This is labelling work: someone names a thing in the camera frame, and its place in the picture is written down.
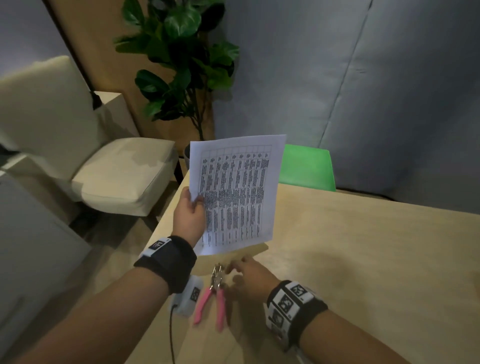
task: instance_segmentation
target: chair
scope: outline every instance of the chair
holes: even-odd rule
[[[88,88],[67,56],[0,81],[0,133],[74,201],[107,213],[148,216],[178,164],[175,143],[108,142]]]
[[[330,153],[325,149],[285,145],[279,182],[336,191]]]

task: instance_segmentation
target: white device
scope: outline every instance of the white device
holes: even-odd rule
[[[195,305],[200,297],[200,291],[204,287],[204,281],[198,276],[190,276],[182,293],[175,294],[168,306],[171,311],[173,305],[177,305],[173,312],[185,317],[190,317],[195,311]]]

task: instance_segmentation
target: power cord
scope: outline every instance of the power cord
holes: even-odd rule
[[[175,364],[175,354],[173,353],[173,338],[172,338],[172,316],[173,316],[173,310],[177,307],[177,304],[174,304],[172,306],[172,309],[170,310],[170,324],[169,324],[169,330],[170,330],[170,351],[172,353],[172,364]]]

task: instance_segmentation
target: white cabinet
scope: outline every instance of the white cabinet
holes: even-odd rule
[[[0,172],[0,357],[90,247]]]

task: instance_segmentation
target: pink-handled pliers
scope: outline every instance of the pink-handled pliers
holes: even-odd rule
[[[223,330],[223,322],[225,321],[225,295],[222,289],[222,279],[225,268],[221,264],[215,265],[212,273],[212,281],[210,288],[207,289],[195,310],[195,317],[193,324],[196,325],[202,320],[202,311],[207,303],[208,299],[213,293],[216,293],[216,329],[218,332]]]

